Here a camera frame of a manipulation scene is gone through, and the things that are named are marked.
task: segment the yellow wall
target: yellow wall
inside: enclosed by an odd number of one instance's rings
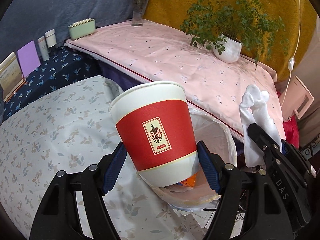
[[[150,0],[144,16],[145,19],[164,24],[176,29],[183,22],[190,4],[196,0]],[[286,26],[286,36],[290,41],[289,55],[284,56],[279,42],[273,47],[270,61],[260,59],[277,71],[278,80],[283,81],[289,76],[287,69],[288,59],[292,57],[298,39],[299,32],[299,3],[298,0],[269,0],[266,3],[266,11],[269,15],[280,16]],[[299,47],[296,53],[298,65],[306,52],[316,26],[316,12],[308,0],[301,0],[301,35]]]

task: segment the white flower pot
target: white flower pot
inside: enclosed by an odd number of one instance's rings
[[[224,35],[220,35],[227,42],[222,41],[221,44],[225,47],[225,51],[222,51],[221,55],[215,47],[213,46],[213,53],[216,57],[226,63],[234,63],[240,58],[240,53],[242,49],[242,44],[240,42],[234,41]]]

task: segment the bed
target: bed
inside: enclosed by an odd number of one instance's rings
[[[241,142],[243,131],[238,106],[246,87],[255,84],[269,92],[269,114],[285,139],[274,86],[276,74],[271,68],[259,64],[255,70],[254,63],[244,57],[227,64],[206,49],[192,48],[189,44],[190,37],[183,32],[147,20],[142,27],[133,27],[129,21],[102,27],[93,35],[65,43],[116,69],[118,79],[124,79],[123,74],[131,82],[180,83],[190,104],[221,120]]]

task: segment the cup rim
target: cup rim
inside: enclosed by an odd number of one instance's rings
[[[141,84],[141,85],[138,85],[138,86],[134,86],[134,87],[132,87],[132,88],[129,88],[129,89],[126,90],[125,92],[121,93],[119,96],[117,96],[117,97],[111,102],[111,104],[109,105],[108,111],[110,112],[110,111],[111,111],[111,108],[114,106],[114,104],[115,104],[116,102],[118,102],[121,98],[123,98],[124,96],[130,94],[131,92],[133,92],[133,91],[135,91],[135,90],[138,90],[138,89],[141,89],[141,88],[144,88],[144,87],[151,87],[151,86],[159,85],[159,84],[177,85],[177,86],[179,86],[180,88],[182,88],[182,90],[183,90],[184,93],[186,93],[186,91],[185,91],[185,89],[183,88],[183,86],[180,85],[180,84],[177,83],[177,82],[174,82],[174,81],[166,81],[166,80],[152,81],[152,82],[148,82],[148,83]]]

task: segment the blue gripper pad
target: blue gripper pad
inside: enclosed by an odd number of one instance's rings
[[[113,189],[126,157],[127,150],[124,147],[124,144],[122,144],[113,157],[106,173],[104,174],[102,189],[105,194]]]
[[[219,194],[221,190],[220,178],[215,166],[210,159],[209,154],[211,153],[207,153],[206,149],[201,143],[197,144],[197,151],[199,162],[201,164],[202,170],[204,171],[204,175],[207,178],[210,188]]]

